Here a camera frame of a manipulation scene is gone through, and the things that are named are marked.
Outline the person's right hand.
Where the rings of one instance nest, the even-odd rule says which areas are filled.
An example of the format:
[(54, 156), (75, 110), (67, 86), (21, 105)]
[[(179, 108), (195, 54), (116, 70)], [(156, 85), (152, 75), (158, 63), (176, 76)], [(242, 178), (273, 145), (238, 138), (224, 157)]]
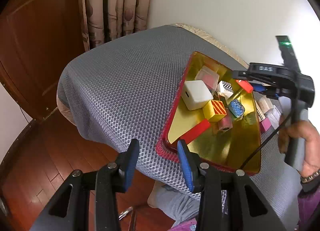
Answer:
[(281, 154), (286, 154), (290, 138), (305, 140), (305, 156), (300, 176), (309, 177), (319, 170), (319, 133), (309, 122), (301, 120), (288, 127), (282, 128), (278, 135), (278, 148)]

